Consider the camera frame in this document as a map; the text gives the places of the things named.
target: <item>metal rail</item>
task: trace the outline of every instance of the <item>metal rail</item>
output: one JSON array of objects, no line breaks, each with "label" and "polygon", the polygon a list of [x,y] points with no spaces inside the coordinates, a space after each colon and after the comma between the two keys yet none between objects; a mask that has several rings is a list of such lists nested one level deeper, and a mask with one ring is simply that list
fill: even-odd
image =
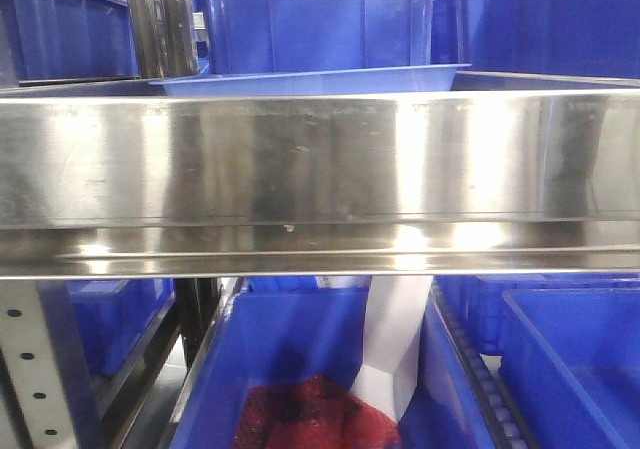
[{"label": "metal rail", "polygon": [[0,99],[0,277],[640,267],[639,90]]}]

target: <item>metal shelving rack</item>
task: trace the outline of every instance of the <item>metal shelving rack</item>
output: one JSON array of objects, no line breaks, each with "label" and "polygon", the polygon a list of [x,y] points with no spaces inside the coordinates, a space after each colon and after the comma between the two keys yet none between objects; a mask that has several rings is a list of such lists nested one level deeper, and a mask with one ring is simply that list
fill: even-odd
[{"label": "metal shelving rack", "polygon": [[[191,70],[184,10],[163,35],[134,21],[146,75]],[[210,337],[194,278],[640,269],[637,81],[462,73],[454,89],[0,91],[3,445],[117,447],[178,326],[192,355]],[[178,307],[96,389],[59,281],[160,276],[183,280]]]}]

